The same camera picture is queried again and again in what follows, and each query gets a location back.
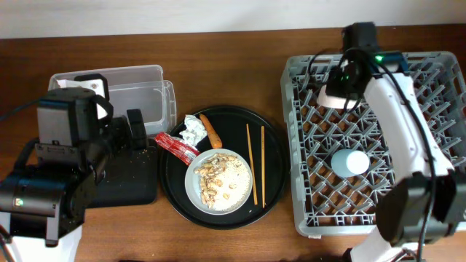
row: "plastic container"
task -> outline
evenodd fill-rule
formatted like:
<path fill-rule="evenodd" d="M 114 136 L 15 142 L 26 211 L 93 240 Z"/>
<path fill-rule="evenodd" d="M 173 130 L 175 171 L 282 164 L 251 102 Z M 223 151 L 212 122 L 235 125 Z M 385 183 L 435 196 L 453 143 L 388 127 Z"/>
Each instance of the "plastic container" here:
<path fill-rule="evenodd" d="M 102 74 L 108 81 L 110 103 L 115 116 L 126 116 L 127 109 L 139 108 L 143 114 L 146 133 L 154 137 L 168 132 L 176 124 L 176 101 L 173 85 L 163 80 L 160 65 L 107 68 L 55 74 L 49 90 L 60 88 L 57 80 L 74 80 L 84 74 Z"/>
<path fill-rule="evenodd" d="M 466 85 L 457 59 L 450 52 L 403 55 L 435 141 L 452 164 L 464 170 Z M 341 55 L 316 57 L 309 76 L 311 59 L 290 57 L 280 82 L 295 227 L 306 237 L 367 234 L 375 227 L 375 206 L 395 182 L 388 145 L 366 102 L 351 114 L 317 104 L 319 87 Z M 328 162 L 342 149 L 364 151 L 371 160 L 368 171 L 351 178 L 335 175 Z M 458 230 L 465 227 L 461 222 Z"/>

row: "gray dish rack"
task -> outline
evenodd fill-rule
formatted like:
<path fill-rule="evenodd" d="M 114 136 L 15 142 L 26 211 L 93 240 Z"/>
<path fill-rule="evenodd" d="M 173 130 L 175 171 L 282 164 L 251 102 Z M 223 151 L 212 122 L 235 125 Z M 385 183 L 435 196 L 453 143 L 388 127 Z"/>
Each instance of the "gray dish rack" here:
<path fill-rule="evenodd" d="M 466 85 L 450 52 L 403 53 L 417 100 L 437 144 L 455 167 L 466 168 Z M 317 104 L 319 88 L 341 55 L 290 57 L 280 84 L 291 156 L 295 227 L 306 237 L 367 234 L 375 206 L 394 183 L 387 144 L 376 116 L 362 102 L 352 113 Z M 330 158 L 343 148 L 369 155 L 368 172 L 348 179 L 333 174 Z M 462 222 L 460 229 L 466 228 Z"/>

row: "crumpled paper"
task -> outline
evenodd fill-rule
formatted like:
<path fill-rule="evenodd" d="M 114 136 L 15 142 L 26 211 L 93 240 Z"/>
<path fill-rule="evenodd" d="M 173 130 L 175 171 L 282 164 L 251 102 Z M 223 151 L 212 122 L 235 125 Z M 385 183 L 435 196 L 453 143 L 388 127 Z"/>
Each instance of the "crumpled paper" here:
<path fill-rule="evenodd" d="M 186 130 L 181 131 L 180 135 L 184 142 L 190 146 L 196 147 L 207 136 L 207 131 L 205 131 L 202 121 L 195 116 L 186 115 L 184 117 L 184 125 L 186 126 Z"/>

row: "white cup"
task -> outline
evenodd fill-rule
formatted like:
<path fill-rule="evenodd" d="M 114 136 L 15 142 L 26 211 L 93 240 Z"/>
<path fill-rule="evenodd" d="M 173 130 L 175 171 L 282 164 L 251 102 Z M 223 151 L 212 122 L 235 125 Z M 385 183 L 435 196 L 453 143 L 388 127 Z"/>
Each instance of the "white cup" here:
<path fill-rule="evenodd" d="M 369 158 L 366 153 L 352 149 L 342 149 L 332 156 L 332 170 L 341 178 L 360 175 L 369 168 Z"/>

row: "chopsticks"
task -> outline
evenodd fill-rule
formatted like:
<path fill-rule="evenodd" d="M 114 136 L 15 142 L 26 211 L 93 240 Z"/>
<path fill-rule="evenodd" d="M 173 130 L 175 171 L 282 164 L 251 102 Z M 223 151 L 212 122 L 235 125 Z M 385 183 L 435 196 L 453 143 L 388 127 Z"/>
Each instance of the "chopsticks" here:
<path fill-rule="evenodd" d="M 250 146 L 249 124 L 246 124 L 246 130 L 248 131 L 248 149 L 249 149 L 250 170 L 253 173 L 254 205 L 257 205 L 256 175 L 254 174 L 253 151 Z M 261 127 L 261 169 L 262 169 L 262 174 L 261 174 L 262 208 L 265 208 L 265 128 L 264 127 Z"/>
<path fill-rule="evenodd" d="M 261 127 L 261 151 L 262 151 L 262 208 L 265 208 L 265 130 L 264 126 Z"/>
<path fill-rule="evenodd" d="M 248 131 L 248 148 L 249 148 L 250 170 L 253 173 L 254 205 L 257 205 L 256 176 L 254 175 L 253 151 L 250 149 L 249 124 L 246 124 L 246 130 Z"/>

